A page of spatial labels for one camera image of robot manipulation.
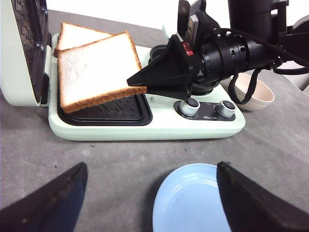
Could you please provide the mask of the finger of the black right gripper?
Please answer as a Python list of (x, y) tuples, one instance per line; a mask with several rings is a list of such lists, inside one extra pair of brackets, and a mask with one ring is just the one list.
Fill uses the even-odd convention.
[(186, 100), (191, 96), (191, 84), (172, 83), (172, 84), (153, 84), (147, 83), (147, 94), (159, 95), (174, 99)]
[(127, 79), (129, 86), (162, 87), (188, 85), (193, 76), (193, 52), (187, 52), (177, 35), (172, 35), (162, 55)]

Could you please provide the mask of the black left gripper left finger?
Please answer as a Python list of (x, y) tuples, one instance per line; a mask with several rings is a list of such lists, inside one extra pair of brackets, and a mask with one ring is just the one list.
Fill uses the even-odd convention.
[(2, 232), (72, 232), (86, 192), (87, 165), (80, 162), (0, 211)]

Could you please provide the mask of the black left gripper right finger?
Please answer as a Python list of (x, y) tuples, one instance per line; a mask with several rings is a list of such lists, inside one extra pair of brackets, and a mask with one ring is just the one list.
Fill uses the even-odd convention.
[(309, 215), (258, 185), (229, 163), (217, 164), (219, 194), (233, 232), (307, 232)]

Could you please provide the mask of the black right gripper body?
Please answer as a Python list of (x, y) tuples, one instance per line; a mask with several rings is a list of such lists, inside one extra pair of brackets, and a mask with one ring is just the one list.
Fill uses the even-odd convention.
[(186, 51), (193, 52), (195, 65), (191, 82), (221, 82), (240, 72), (270, 65), (275, 53), (242, 32), (224, 30), (205, 12), (199, 19), (194, 48), (187, 41)]

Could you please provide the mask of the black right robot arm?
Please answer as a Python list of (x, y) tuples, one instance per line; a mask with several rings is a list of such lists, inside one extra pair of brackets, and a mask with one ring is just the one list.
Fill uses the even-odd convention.
[(285, 75), (309, 71), (309, 19), (286, 24), (286, 0), (230, 0), (230, 27), (206, 13), (204, 0), (178, 2), (177, 33), (160, 56), (131, 76), (131, 87), (181, 100), (230, 79), (233, 102), (246, 104), (263, 70)]

